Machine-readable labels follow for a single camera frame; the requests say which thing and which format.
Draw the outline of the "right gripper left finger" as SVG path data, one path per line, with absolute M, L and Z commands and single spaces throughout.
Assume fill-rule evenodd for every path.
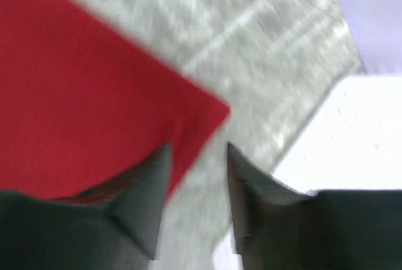
M 140 164 L 76 196 L 1 192 L 2 269 L 147 269 L 171 173 L 163 144 Z

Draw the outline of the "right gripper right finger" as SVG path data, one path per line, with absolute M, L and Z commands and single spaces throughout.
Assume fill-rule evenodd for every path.
M 236 252 L 244 269 L 400 269 L 401 191 L 298 193 L 227 144 Z

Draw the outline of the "red t-shirt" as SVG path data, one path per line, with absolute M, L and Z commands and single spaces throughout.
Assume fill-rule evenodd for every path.
M 69 197 L 169 142 L 169 191 L 229 115 L 70 0 L 1 0 L 1 188 Z

